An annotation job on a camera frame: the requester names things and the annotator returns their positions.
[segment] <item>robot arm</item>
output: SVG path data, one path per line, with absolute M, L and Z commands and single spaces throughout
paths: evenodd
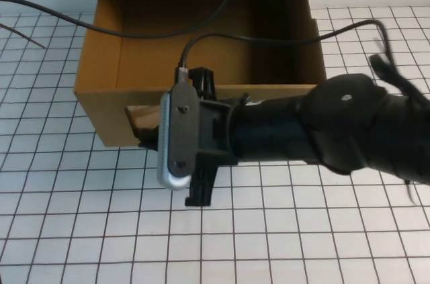
M 430 185 L 429 102 L 380 56 L 370 62 L 405 95 L 389 95 L 358 74 L 329 79 L 301 97 L 217 101 L 212 71 L 190 70 L 193 85 L 178 73 L 157 130 L 160 184 L 189 186 L 185 204 L 207 206 L 220 166 L 303 160 L 340 175 L 368 167 Z M 153 133 L 140 137 L 142 146 L 154 144 Z

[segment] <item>cardboard box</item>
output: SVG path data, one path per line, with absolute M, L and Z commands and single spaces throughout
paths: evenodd
M 94 24 L 135 34 L 170 32 L 206 19 L 220 2 L 98 0 Z M 172 87 L 183 47 L 206 32 L 277 39 L 318 35 L 308 0 L 230 0 L 204 30 L 168 39 L 122 39 L 88 31 L 75 93 L 106 146 L 138 144 L 128 117 L 139 127 L 157 122 L 154 106 Z M 208 38 L 189 55 L 188 67 L 200 66 L 214 71 L 219 99 L 245 92 L 253 101 L 299 95 L 325 80 L 320 44 L 277 48 Z

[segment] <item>black grid line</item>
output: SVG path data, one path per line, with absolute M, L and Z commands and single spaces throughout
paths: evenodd
M 167 233 L 167 250 L 166 250 L 166 269 L 165 269 L 165 278 L 164 283 L 167 284 L 167 277 L 169 276 L 169 263 L 172 263 L 169 258 L 169 249 L 170 249 L 170 236 L 171 236 L 171 227 L 172 227 L 172 209 L 173 207 L 173 193 L 170 193 L 170 212 L 169 212 L 169 230 Z
M 291 184 L 293 184 L 290 164 L 288 164 L 288 174 L 290 175 L 290 182 L 291 182 Z M 302 235 L 301 235 L 302 232 L 300 231 L 300 223 L 298 221 L 298 212 L 297 212 L 297 207 L 296 207 L 296 196 L 294 195 L 294 186 L 293 185 L 291 188 L 291 192 L 292 192 L 293 203 L 294 203 L 294 208 L 293 208 L 294 209 L 294 215 L 296 217 L 296 223 L 297 223 L 298 239 L 300 241 L 300 251 L 301 251 L 302 257 L 303 257 L 304 276 L 306 277 L 306 283 L 309 284 L 309 275 L 308 275 L 308 270 L 306 268 L 306 261 L 304 259 L 304 249 L 303 249 L 303 241 L 302 241 Z
M 93 148 L 93 146 L 94 146 L 94 139 L 95 139 L 95 133 L 93 133 L 93 140 L 92 140 L 92 142 L 91 142 L 91 149 Z M 89 158 L 88 158 L 88 162 L 87 162 L 87 168 L 88 168 L 88 166 L 89 166 L 89 161 L 91 160 L 91 155 L 89 156 Z M 72 226 L 72 230 L 71 230 L 71 236 L 70 236 L 70 240 L 69 240 L 69 246 L 67 247 L 67 253 L 66 253 L 66 264 L 64 264 L 64 268 L 62 269 L 62 273 L 61 273 L 61 282 L 60 282 L 60 284 L 62 284 L 62 282 L 63 282 L 63 280 L 64 280 L 64 276 L 65 276 L 65 271 L 66 271 L 66 265 L 67 265 L 67 260 L 68 260 L 68 258 L 69 258 L 69 253 L 70 253 L 70 248 L 71 248 L 71 245 L 72 245 L 72 240 L 73 240 L 73 238 L 76 238 L 76 236 L 73 236 L 73 233 L 74 233 L 74 231 L 75 231 L 75 226 L 76 226 L 76 220 L 77 220 L 77 218 L 78 218 L 78 215 L 79 215 L 79 208 L 80 208 L 80 206 L 81 206 L 81 200 L 82 200 L 82 194 L 83 194 L 83 188 L 84 188 L 84 186 L 85 186 L 85 181 L 86 181 L 86 179 L 87 179 L 87 174 L 88 174 L 88 169 L 85 171 L 85 174 L 84 174 L 84 177 L 83 177 L 83 182 L 82 182 L 82 188 L 81 188 L 81 191 L 80 191 L 80 194 L 79 194 L 79 200 L 78 200 L 78 204 L 77 204 L 77 207 L 76 207 L 76 213 L 75 213 L 75 218 L 73 219 L 73 226 Z
M 269 234 L 267 232 L 267 218 L 266 218 L 266 210 L 265 210 L 265 203 L 264 203 L 264 191 L 263 191 L 263 175 L 261 174 L 261 163 L 258 164 L 258 169 L 260 173 L 260 188 L 261 188 L 261 202 L 263 204 L 263 219 L 264 219 L 264 228 L 265 228 L 265 237 L 266 237 L 266 247 L 267 247 L 267 258 L 269 261 L 270 258 L 270 246 L 269 246 Z M 273 273 L 271 271 L 271 263 L 269 263 L 269 274 L 270 274 L 270 283 L 273 284 Z
M 16 131 L 17 131 L 17 129 L 18 129 L 19 123 L 21 122 L 21 119 L 22 119 L 22 115 L 24 114 L 24 110 L 25 110 L 25 107 L 24 107 L 24 109 L 23 109 L 23 111 L 22 111 L 22 113 L 21 113 L 21 115 L 20 115 L 20 118 L 19 118 L 18 124 L 17 124 L 17 126 L 16 126 L 16 129 L 15 129 L 15 131 L 14 131 L 13 135 L 15 135 L 15 133 L 16 133 Z M 9 147 L 8 147 L 8 149 L 9 149 L 9 150 L 10 150 L 11 146 L 12 146 L 12 141 L 11 141 L 11 143 L 9 144 Z M 4 167 L 4 164 L 5 164 L 5 162 L 6 162 L 6 159 L 7 159 L 7 156 L 5 157 L 5 159 L 3 160 L 2 164 L 1 164 L 0 171 L 2 171 L 2 170 L 3 170 L 3 167 Z M 23 188 L 26 186 L 27 179 L 28 179 L 28 173 L 26 174 L 26 179 L 25 179 L 25 181 L 24 181 L 24 186 L 23 186 Z M 13 222 L 15 221 L 15 216 L 16 216 L 16 213 L 17 213 L 17 211 L 18 211 L 18 207 L 19 207 L 19 204 L 20 204 L 20 202 L 21 202 L 21 198 L 22 198 L 22 194 L 21 194 L 21 195 L 19 195 L 19 199 L 18 199 L 18 203 L 17 203 L 17 205 L 16 205 L 15 213 L 14 213 L 14 215 L 13 215 L 13 217 L 12 217 L 12 221 L 11 221 L 11 224 L 10 224 L 10 226 L 9 226 L 9 230 L 8 230 L 8 232 L 7 232 L 6 240 L 5 240 L 5 243 L 4 243 L 4 245 L 3 245 L 3 249 L 2 249 L 2 251 L 0 252 L 0 263 L 1 263 L 1 260 L 2 260 L 2 258 L 3 258 L 3 254 L 4 254 L 5 249 L 6 249 L 7 239 L 9 238 L 10 232 L 11 232 L 11 230 L 12 230 L 12 225 L 13 225 Z
M 115 168 L 117 168 L 117 167 L 118 167 L 118 161 L 120 160 L 120 152 L 121 152 L 121 150 L 119 150 L 119 151 L 118 151 L 118 153 L 117 153 L 117 157 L 116 157 L 116 166 L 115 166 Z M 115 173 L 114 173 L 114 180 L 113 180 L 113 182 L 112 182 L 112 188 L 111 188 L 111 190 L 110 190 L 109 205 L 108 205 L 108 207 L 107 207 L 105 227 L 104 227 L 104 231 L 103 231 L 103 237 L 102 237 L 102 239 L 101 239 L 101 247 L 100 247 L 99 263 L 98 263 L 98 265 L 97 265 L 97 272 L 96 272 L 96 275 L 95 275 L 95 284 L 97 284 L 97 281 L 98 281 L 98 279 L 99 279 L 99 270 L 100 270 L 100 264 L 101 264 L 101 257 L 102 257 L 102 254 L 103 254 L 103 249 L 104 249 L 104 244 L 105 244 L 106 230 L 108 229 L 109 213 L 110 213 L 110 207 L 111 207 L 111 204 L 112 204 L 112 197 L 113 197 L 113 195 L 114 195 L 115 178 L 116 178 L 116 175 L 117 175 L 117 172 L 116 172 L 116 171 L 117 171 L 117 170 L 115 169 Z
M 146 168 L 146 160 L 148 158 L 148 151 L 146 151 L 144 160 L 145 160 L 145 168 Z M 144 182 L 145 182 L 145 175 L 146 175 L 146 169 L 143 170 L 143 178 L 142 178 L 142 189 L 140 190 L 140 202 L 142 202 L 143 198 L 143 189 L 144 189 Z M 137 217 L 137 224 L 136 224 L 136 238 L 134 239 L 134 250 L 133 250 L 133 262 L 132 262 L 132 269 L 130 271 L 130 284 L 133 282 L 133 270 L 134 270 L 134 264 L 136 263 L 136 247 L 137 247 L 137 240 L 139 235 L 139 223 L 140 223 L 140 213 Z
M 47 49 L 46 49 L 46 51 L 45 51 L 45 55 L 44 55 L 44 57 L 46 56 L 46 54 L 47 54 L 47 52 L 48 52 L 48 50 L 49 50 L 49 46 L 50 46 L 51 41 L 52 41 L 52 37 L 51 37 L 51 39 L 50 39 L 50 41 L 49 41 L 49 44 L 48 44 L 48 47 L 47 47 Z M 59 83 L 60 83 L 60 80 L 58 80 L 57 85 L 56 85 L 56 87 L 55 87 L 55 90 L 56 90 L 56 91 L 58 90 L 58 84 L 59 84 Z M 49 105 L 48 113 L 49 113 L 49 111 L 50 111 L 50 108 L 51 108 L 51 107 L 52 107 L 52 103 L 50 103 L 50 105 Z M 48 116 L 46 116 L 45 121 L 44 121 L 44 125 L 43 125 L 43 126 L 45 126 L 45 125 L 46 125 L 46 120 L 47 120 L 47 119 L 48 119 Z M 36 149 L 37 149 L 37 147 L 38 147 L 38 145 L 39 145 L 39 142 L 40 142 L 41 137 L 42 137 L 42 135 L 40 135 L 40 136 L 39 136 L 39 138 L 38 138 L 37 145 L 36 145 Z M 35 157 L 36 157 L 36 153 L 34 153 L 34 155 L 33 155 L 33 159 L 32 159 L 32 162 L 31 162 L 31 164 L 30 164 L 30 166 L 29 166 L 29 171 L 27 172 L 27 174 L 28 174 L 28 173 L 30 173 L 30 169 L 31 169 L 31 166 L 33 165 L 33 162 L 34 162 L 34 158 L 35 158 Z M 40 237 L 41 237 L 41 235 L 42 235 L 42 229 L 43 229 L 43 227 L 44 227 L 44 222 L 45 222 L 45 220 L 46 220 L 46 215 L 47 215 L 47 213 L 48 213 L 49 205 L 50 205 L 50 202 L 51 202 L 51 199 L 52 199 L 52 194 L 53 194 L 53 191 L 54 191 L 54 186 L 55 186 L 55 182 L 56 182 L 56 178 L 57 178 L 57 176 L 58 176 L 58 173 L 56 173 L 56 174 L 55 174 L 54 182 L 53 182 L 53 184 L 52 184 L 52 192 L 51 192 L 51 194 L 49 195 L 48 203 L 47 203 L 47 205 L 46 205 L 45 214 L 44 214 L 44 217 L 43 217 L 43 220 L 42 220 L 42 226 L 40 227 L 39 237 L 38 237 L 38 239 L 37 239 L 36 247 L 35 247 L 35 249 L 34 249 L 34 253 L 33 253 L 32 264 L 34 263 L 34 259 L 35 259 L 35 257 L 36 257 L 36 253 L 37 253 L 37 251 L 38 251 L 38 247 L 39 247 L 39 243 L 40 243 Z M 28 271 L 28 276 L 27 276 L 26 284 L 28 284 L 28 281 L 30 280 L 31 273 L 32 273 L 32 265 L 30 265 L 30 269 L 29 269 L 29 271 Z
M 236 225 L 234 223 L 234 201 L 233 201 L 233 171 L 230 167 L 230 184 L 231 184 L 231 219 L 232 219 L 232 230 L 233 230 L 233 259 L 234 259 L 234 284 L 237 284 L 237 256 L 236 256 Z

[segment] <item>screw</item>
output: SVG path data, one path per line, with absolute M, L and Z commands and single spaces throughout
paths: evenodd
M 189 110 L 188 106 L 180 106 L 177 108 L 178 111 L 180 111 L 182 114 L 186 114 Z
M 187 163 L 185 161 L 175 161 L 175 165 L 180 169 L 184 169 L 187 166 Z
M 351 99 L 352 99 L 351 95 L 344 95 L 344 96 L 342 96 L 342 100 L 343 101 L 350 101 Z

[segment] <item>table surface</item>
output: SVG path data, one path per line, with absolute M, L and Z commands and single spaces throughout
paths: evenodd
M 315 9 L 321 33 L 389 28 L 400 71 L 430 94 L 430 7 Z M 91 21 L 91 14 L 73 14 Z M 430 187 L 301 162 L 222 168 L 206 209 L 156 182 L 155 152 L 105 148 L 73 95 L 85 30 L 40 14 L 0 22 L 3 284 L 428 284 Z M 365 73 L 376 28 L 323 42 L 329 77 Z M 391 93 L 396 89 L 380 81 Z

